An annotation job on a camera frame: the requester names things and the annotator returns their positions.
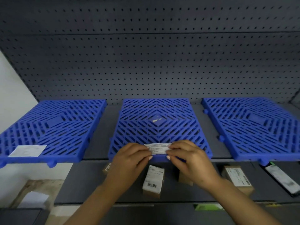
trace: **forearm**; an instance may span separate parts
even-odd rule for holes
[[[64,225],[97,225],[118,197],[103,186],[97,187]]]
[[[222,205],[236,224],[280,224],[226,179],[220,179],[219,183],[208,191]]]

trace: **white label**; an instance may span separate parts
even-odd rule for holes
[[[143,189],[160,194],[164,172],[165,169],[150,165],[143,184]]]
[[[105,168],[105,171],[108,172],[108,170],[110,169],[110,165],[111,165],[111,162],[107,165],[107,167]]]
[[[291,194],[295,194],[300,191],[300,185],[298,185],[293,179],[291,179],[286,173],[284,173],[275,164],[267,166],[265,168],[277,181],[279,181],[284,188],[286,188]]]
[[[248,178],[243,173],[241,168],[239,168],[239,167],[226,167],[225,169],[226,169],[232,183],[236,187],[251,186]]]
[[[158,154],[166,154],[166,151],[169,150],[169,146],[172,143],[158,143],[158,144],[144,144],[149,148],[150,151],[152,151],[152,155],[158,155]]]
[[[19,145],[8,157],[38,157],[47,145]]]

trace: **white wall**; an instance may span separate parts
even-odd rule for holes
[[[27,113],[37,101],[0,52],[0,133]],[[46,164],[8,164],[0,169],[0,207],[8,206],[28,179],[65,179],[72,164],[50,169]]]

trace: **cardboard box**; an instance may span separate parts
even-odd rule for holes
[[[160,199],[165,169],[150,165],[143,184],[143,194]]]
[[[231,181],[241,192],[250,196],[254,187],[241,169],[241,166],[224,166],[222,177]]]
[[[105,175],[107,175],[107,173],[108,173],[108,171],[109,171],[109,169],[110,169],[110,165],[111,165],[111,162],[108,163],[108,164],[106,164],[106,166],[105,166],[104,169],[102,170],[103,173],[104,173]]]
[[[187,176],[185,176],[181,171],[179,171],[178,182],[184,183],[184,184],[188,184],[188,185],[190,185],[190,186],[193,186],[193,184],[194,184],[194,183],[193,183]]]

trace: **finger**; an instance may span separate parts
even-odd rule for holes
[[[133,144],[126,150],[126,152],[128,153],[128,155],[132,155],[137,151],[142,151],[142,150],[149,150],[149,148],[147,148],[145,145]]]
[[[152,151],[149,150],[142,150],[142,151],[138,151],[134,154],[132,154],[130,156],[130,158],[132,159],[132,161],[135,164],[138,164],[143,158],[147,157],[147,156],[151,156],[152,155]]]
[[[175,156],[170,155],[171,162],[185,175],[188,174],[188,166],[185,162],[180,161]]]
[[[126,151],[128,148],[130,148],[132,145],[138,145],[138,143],[128,143],[125,146],[123,146],[122,148],[120,148],[120,152],[122,151]]]
[[[188,157],[189,157],[189,152],[185,151],[185,150],[181,150],[181,149],[167,150],[166,153],[168,155],[177,156],[184,160],[188,160]]]
[[[169,146],[170,149],[182,149],[182,150],[185,150],[185,151],[194,151],[195,150],[195,147],[191,146],[190,144],[187,144],[185,142],[180,142],[180,141],[176,141],[174,143],[172,143],[170,146]]]
[[[184,142],[184,143],[187,143],[193,147],[198,147],[197,145],[195,145],[193,142],[189,141],[189,140],[178,140],[176,142]]]
[[[145,158],[143,158],[139,164],[137,165],[137,168],[136,168],[136,172],[137,172],[137,175],[140,175],[140,173],[144,170],[144,168],[147,166],[148,162],[149,162],[149,158],[150,156],[147,156]]]

